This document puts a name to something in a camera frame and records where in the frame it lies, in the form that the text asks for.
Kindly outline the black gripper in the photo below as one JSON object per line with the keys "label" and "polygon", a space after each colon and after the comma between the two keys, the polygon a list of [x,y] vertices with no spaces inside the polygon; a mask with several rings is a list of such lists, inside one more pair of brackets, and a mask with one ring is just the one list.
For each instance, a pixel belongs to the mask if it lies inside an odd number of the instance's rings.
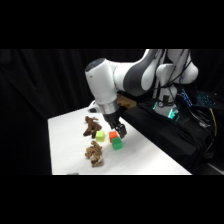
{"label": "black gripper", "polygon": [[111,129],[117,131],[120,138],[123,139],[127,134],[127,130],[125,125],[121,124],[119,121],[120,112],[116,111],[111,114],[104,114],[103,117],[105,121],[111,126]]}

